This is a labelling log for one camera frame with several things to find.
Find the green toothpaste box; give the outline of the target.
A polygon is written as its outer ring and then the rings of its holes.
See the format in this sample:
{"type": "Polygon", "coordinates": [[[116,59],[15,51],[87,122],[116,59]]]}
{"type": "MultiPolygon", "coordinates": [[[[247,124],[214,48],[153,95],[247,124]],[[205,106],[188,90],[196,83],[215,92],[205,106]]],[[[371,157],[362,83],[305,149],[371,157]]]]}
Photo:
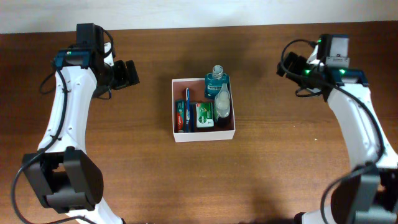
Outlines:
{"type": "Polygon", "coordinates": [[[185,132],[185,101],[177,100],[175,102],[175,122],[176,122],[176,132],[185,132]]]}

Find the blue white toothbrush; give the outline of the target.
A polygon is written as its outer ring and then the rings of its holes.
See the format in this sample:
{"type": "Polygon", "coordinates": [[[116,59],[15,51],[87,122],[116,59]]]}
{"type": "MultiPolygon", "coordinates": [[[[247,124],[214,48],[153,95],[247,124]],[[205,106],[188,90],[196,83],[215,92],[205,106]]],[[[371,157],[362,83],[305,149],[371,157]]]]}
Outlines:
{"type": "Polygon", "coordinates": [[[186,96],[185,130],[187,133],[190,133],[191,127],[190,127],[190,89],[189,88],[185,89],[185,96],[186,96]]]}

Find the green white soap packet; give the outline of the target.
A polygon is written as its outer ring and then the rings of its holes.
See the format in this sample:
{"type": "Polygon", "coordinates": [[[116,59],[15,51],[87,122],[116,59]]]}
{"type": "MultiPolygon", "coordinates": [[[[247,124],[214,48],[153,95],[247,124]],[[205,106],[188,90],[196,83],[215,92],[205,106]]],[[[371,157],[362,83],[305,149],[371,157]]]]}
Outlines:
{"type": "Polygon", "coordinates": [[[213,128],[214,127],[213,103],[212,102],[197,103],[195,105],[195,109],[196,109],[197,128],[213,128]]]}

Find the blue mouthwash bottle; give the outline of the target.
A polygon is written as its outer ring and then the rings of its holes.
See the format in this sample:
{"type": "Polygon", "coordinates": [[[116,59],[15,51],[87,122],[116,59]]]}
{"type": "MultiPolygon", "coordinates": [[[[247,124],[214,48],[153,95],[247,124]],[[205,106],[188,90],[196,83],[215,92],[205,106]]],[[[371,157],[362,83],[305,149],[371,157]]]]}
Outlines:
{"type": "Polygon", "coordinates": [[[224,83],[229,85],[229,75],[221,65],[215,65],[212,72],[205,75],[205,98],[214,100],[224,83]]]}

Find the clear pump soap bottle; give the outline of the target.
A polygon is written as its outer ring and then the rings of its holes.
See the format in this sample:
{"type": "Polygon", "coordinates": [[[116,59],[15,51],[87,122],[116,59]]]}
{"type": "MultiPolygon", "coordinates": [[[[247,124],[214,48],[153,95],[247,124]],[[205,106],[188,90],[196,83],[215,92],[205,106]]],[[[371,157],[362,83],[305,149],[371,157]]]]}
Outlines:
{"type": "Polygon", "coordinates": [[[219,93],[215,96],[214,103],[215,122],[218,127],[225,127],[229,124],[230,98],[228,85],[224,83],[219,93]]]}

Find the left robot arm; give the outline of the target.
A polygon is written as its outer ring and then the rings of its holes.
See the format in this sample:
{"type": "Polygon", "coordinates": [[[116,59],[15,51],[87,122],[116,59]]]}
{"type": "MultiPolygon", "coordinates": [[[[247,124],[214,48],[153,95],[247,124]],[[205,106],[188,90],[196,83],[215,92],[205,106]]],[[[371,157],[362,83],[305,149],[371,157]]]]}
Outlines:
{"type": "Polygon", "coordinates": [[[99,167],[85,149],[90,102],[104,93],[139,83],[132,60],[114,61],[109,32],[94,23],[77,24],[76,42],[55,56],[55,98],[36,153],[25,154],[22,167],[44,208],[66,214],[66,221],[124,223],[106,203],[99,167]]]}

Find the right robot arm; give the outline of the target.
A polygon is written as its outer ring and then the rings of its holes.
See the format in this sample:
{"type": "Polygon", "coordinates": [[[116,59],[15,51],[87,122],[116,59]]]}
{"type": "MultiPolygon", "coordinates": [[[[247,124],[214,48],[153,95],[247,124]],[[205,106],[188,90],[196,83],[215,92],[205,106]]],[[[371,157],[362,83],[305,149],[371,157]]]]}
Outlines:
{"type": "Polygon", "coordinates": [[[295,82],[301,97],[322,96],[338,123],[351,170],[323,192],[320,208],[295,215],[294,223],[397,223],[397,153],[384,134],[364,72],[349,67],[349,37],[322,34],[307,40],[305,58],[285,49],[277,74],[295,82]]]}

